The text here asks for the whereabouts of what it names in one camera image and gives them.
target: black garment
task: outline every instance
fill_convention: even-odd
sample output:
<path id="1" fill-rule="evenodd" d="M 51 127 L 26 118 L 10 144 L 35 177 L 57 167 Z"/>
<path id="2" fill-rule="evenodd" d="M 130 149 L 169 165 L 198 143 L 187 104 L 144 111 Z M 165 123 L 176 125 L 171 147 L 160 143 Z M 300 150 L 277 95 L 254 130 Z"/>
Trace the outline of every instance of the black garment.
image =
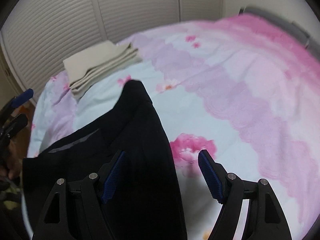
<path id="1" fill-rule="evenodd" d="M 101 208 L 117 239 L 187 239 L 172 152 L 144 86 L 129 81 L 112 110 L 23 161 L 23 189 L 33 229 L 53 184 L 81 180 L 117 150 L 128 167 Z"/>

